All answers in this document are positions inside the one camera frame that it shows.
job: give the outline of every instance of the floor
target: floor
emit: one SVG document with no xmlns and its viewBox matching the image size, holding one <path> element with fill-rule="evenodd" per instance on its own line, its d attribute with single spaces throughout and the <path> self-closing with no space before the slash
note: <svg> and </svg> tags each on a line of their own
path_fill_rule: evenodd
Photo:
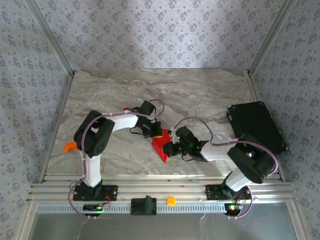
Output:
<svg viewBox="0 0 320 240">
<path fill-rule="evenodd" d="M 81 174 L 79 151 L 64 152 L 79 125 L 91 110 L 121 112 L 139 107 L 144 100 L 160 99 L 165 111 L 159 117 L 170 128 L 188 116 L 203 119 L 216 142 L 234 138 L 226 118 L 233 104 L 250 102 L 244 71 L 223 69 L 111 69 L 78 70 L 75 73 L 47 174 Z M 199 140 L 208 140 L 208 130 L 198 121 L 184 122 Z M 184 162 L 170 157 L 164 163 L 151 146 L 150 138 L 130 134 L 128 129 L 112 133 L 101 156 L 103 174 L 210 175 L 228 174 L 235 165 L 228 161 Z"/>
</svg>

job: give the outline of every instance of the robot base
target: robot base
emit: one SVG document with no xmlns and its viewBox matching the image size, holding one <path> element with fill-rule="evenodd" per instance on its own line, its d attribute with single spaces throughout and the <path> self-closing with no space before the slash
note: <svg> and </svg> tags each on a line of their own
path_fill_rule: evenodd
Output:
<svg viewBox="0 0 320 240">
<path fill-rule="evenodd" d="M 118 194 L 117 185 L 102 185 L 102 181 L 95 187 L 87 186 L 82 183 L 75 187 L 73 201 L 116 201 Z"/>
<path fill-rule="evenodd" d="M 211 184 L 211 185 L 206 185 L 205 186 L 205 194 L 206 194 L 206 199 L 208 201 L 210 200 L 233 200 L 230 197 L 226 196 L 222 192 L 222 187 L 221 184 Z M 235 193 L 238 196 L 241 196 L 241 200 L 250 200 L 251 196 L 249 193 L 248 187 L 244 186 L 241 188 L 238 192 Z"/>
</svg>

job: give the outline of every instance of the black bracket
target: black bracket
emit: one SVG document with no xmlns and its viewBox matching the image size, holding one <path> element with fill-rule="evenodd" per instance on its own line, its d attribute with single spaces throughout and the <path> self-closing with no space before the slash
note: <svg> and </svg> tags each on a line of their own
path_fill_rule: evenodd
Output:
<svg viewBox="0 0 320 240">
<path fill-rule="evenodd" d="M 244 186 L 241 188 L 238 192 L 238 196 L 242 196 L 241 200 L 249 200 L 251 199 L 250 193 L 247 192 L 248 187 Z M 210 184 L 210 185 L 205 185 L 205 194 L 206 194 L 206 199 L 208 201 L 212 200 L 230 200 L 229 197 L 224 195 L 222 192 L 222 187 L 220 184 Z"/>
<path fill-rule="evenodd" d="M 118 195 L 118 186 L 117 185 L 102 185 L 101 191 L 98 195 L 94 196 L 90 194 L 87 190 L 84 189 L 82 185 L 78 185 L 74 189 L 73 201 L 99 201 L 105 202 L 116 201 Z"/>
<path fill-rule="evenodd" d="M 131 215 L 157 215 L 157 199 L 148 195 L 145 198 L 131 199 Z"/>
</svg>

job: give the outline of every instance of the metal bar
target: metal bar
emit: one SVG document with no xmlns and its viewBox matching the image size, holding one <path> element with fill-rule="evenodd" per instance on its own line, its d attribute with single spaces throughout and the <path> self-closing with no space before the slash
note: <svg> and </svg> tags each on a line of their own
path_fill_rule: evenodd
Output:
<svg viewBox="0 0 320 240">
<path fill-rule="evenodd" d="M 59 115 L 57 117 L 56 124 L 55 124 L 54 131 L 53 131 L 53 136 L 52 136 L 52 138 L 50 140 L 50 143 L 49 143 L 49 151 L 47 151 L 47 153 L 45 155 L 45 158 L 44 158 L 43 167 L 42 167 L 39 179 L 38 179 L 39 183 L 42 183 L 44 178 L 45 178 L 45 176 L 46 176 L 46 171 L 47 171 L 48 164 L 49 164 L 49 158 L 50 158 L 52 149 L 53 149 L 54 144 L 55 144 L 55 140 L 56 140 L 56 137 L 57 137 L 57 134 L 58 134 L 60 122 L 61 122 L 61 119 L 62 119 L 62 115 L 64 114 L 64 109 L 65 109 L 65 106 L 66 106 L 66 103 L 67 103 L 67 99 L 68 99 L 71 83 L 73 81 L 73 76 L 72 77 L 68 76 L 68 78 L 70 78 L 70 79 L 68 81 L 68 85 L 66 86 L 66 93 L 65 93 L 65 95 L 64 95 L 64 97 L 62 99 L 60 112 L 59 112 Z"/>
<path fill-rule="evenodd" d="M 27 202 L 27 207 L 25 208 L 25 213 L 21 216 L 24 218 L 21 221 L 19 226 L 19 231 L 17 231 L 17 236 L 15 239 L 17 240 L 26 240 L 29 238 L 32 225 L 35 219 L 37 204 L 34 202 Z"/>
<path fill-rule="evenodd" d="M 70 191 L 70 183 L 78 181 L 80 177 L 79 175 L 46 176 L 45 182 L 31 186 L 28 201 L 65 203 Z M 231 200 L 207 201 L 205 185 L 219 185 L 224 177 L 203 175 L 105 175 L 103 178 L 106 179 L 104 182 L 107 184 L 117 184 L 119 186 L 115 203 L 130 203 L 132 198 L 144 198 L 146 195 L 157 198 L 158 203 L 164 204 L 168 197 L 175 197 L 177 204 L 233 202 Z M 294 192 L 292 183 L 281 182 L 278 178 L 267 179 L 263 184 L 252 184 L 251 189 L 255 203 L 290 201 Z"/>
<path fill-rule="evenodd" d="M 205 189 L 204 185 L 198 186 L 119 186 L 119 193 L 153 193 L 153 192 L 164 192 L 164 193 L 203 193 Z M 278 192 L 293 192 L 294 185 L 290 182 L 286 182 L 281 185 L 276 184 L 254 184 L 251 186 L 252 192 L 273 192 L 277 190 Z M 63 186 L 45 186 L 44 184 L 33 184 L 29 191 L 31 194 L 34 193 L 65 193 L 69 192 L 69 185 Z"/>
<path fill-rule="evenodd" d="M 308 225 L 306 221 L 303 220 L 303 213 L 300 206 L 300 203 L 295 202 L 293 200 L 286 203 L 289 215 L 291 218 L 291 222 L 293 225 L 293 229 L 297 239 L 303 240 L 311 240 L 310 231 L 308 229 Z"/>
<path fill-rule="evenodd" d="M 246 82 L 249 87 L 249 93 L 250 93 L 252 101 L 257 102 L 258 95 L 257 95 L 256 87 L 255 87 L 254 82 L 252 81 L 252 79 L 248 73 L 248 70 L 243 71 L 243 75 L 246 76 Z"/>
<path fill-rule="evenodd" d="M 81 175 L 46 175 L 44 177 L 45 181 L 79 181 L 81 179 Z M 223 181 L 225 176 L 205 176 L 205 175 L 101 175 L 104 181 L 107 180 L 130 180 L 130 181 L 154 181 L 154 180 L 162 180 L 162 181 L 173 181 L 173 180 L 221 180 Z M 266 178 L 270 179 L 280 179 L 278 173 L 270 175 Z"/>
<path fill-rule="evenodd" d="M 251 77 L 254 76 L 255 73 L 257 72 L 259 66 L 261 65 L 262 61 L 267 55 L 272 43 L 276 39 L 279 31 L 281 30 L 283 24 L 285 23 L 289 13 L 291 12 L 292 8 L 295 6 L 296 2 L 297 0 L 283 1 L 283 4 L 281 5 L 277 16 L 275 17 L 273 23 L 271 24 L 258 52 L 254 56 L 254 59 L 250 65 L 249 71 L 250 71 Z"/>
<path fill-rule="evenodd" d="M 74 207 L 81 213 L 92 213 L 83 211 L 83 204 L 76 203 Z M 159 203 L 156 206 L 157 214 L 198 214 L 198 213 L 226 213 L 224 203 L 180 203 L 175 206 L 168 206 L 165 203 Z M 117 203 L 104 208 L 102 214 L 130 214 L 130 203 Z M 75 211 L 66 203 L 38 204 L 37 214 L 75 214 Z"/>
<path fill-rule="evenodd" d="M 74 71 L 71 67 L 71 64 L 69 63 L 67 56 L 62 50 L 54 32 L 50 28 L 37 2 L 35 0 L 25 0 L 25 3 L 28 6 L 29 10 L 31 11 L 31 14 L 33 15 L 34 19 L 39 24 L 39 27 L 41 28 L 46 40 L 52 47 L 58 59 L 60 60 L 63 68 L 70 76 L 73 76 Z"/>
</svg>

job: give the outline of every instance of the black case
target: black case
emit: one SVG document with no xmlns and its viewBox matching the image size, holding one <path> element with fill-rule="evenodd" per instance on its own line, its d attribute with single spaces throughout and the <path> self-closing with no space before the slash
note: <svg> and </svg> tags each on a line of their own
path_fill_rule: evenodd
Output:
<svg viewBox="0 0 320 240">
<path fill-rule="evenodd" d="M 232 105 L 227 109 L 226 115 L 237 138 L 242 134 L 249 134 L 274 154 L 287 149 L 285 141 L 262 101 Z"/>
</svg>

